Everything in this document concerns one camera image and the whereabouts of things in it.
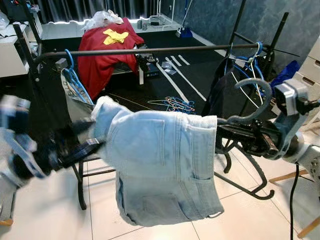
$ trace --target electrical cord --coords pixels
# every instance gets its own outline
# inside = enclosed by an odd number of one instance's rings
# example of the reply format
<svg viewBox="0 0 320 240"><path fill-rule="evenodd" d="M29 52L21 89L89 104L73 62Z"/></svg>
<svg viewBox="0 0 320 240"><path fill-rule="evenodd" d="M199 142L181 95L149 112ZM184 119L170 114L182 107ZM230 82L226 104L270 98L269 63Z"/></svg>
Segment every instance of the electrical cord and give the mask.
<svg viewBox="0 0 320 240"><path fill-rule="evenodd" d="M296 189L296 185L298 182L299 178L299 165L295 165L295 177L294 177L294 182L291 188L290 192L290 240L294 240L294 210L293 210L293 198L294 198L294 192Z"/></svg>

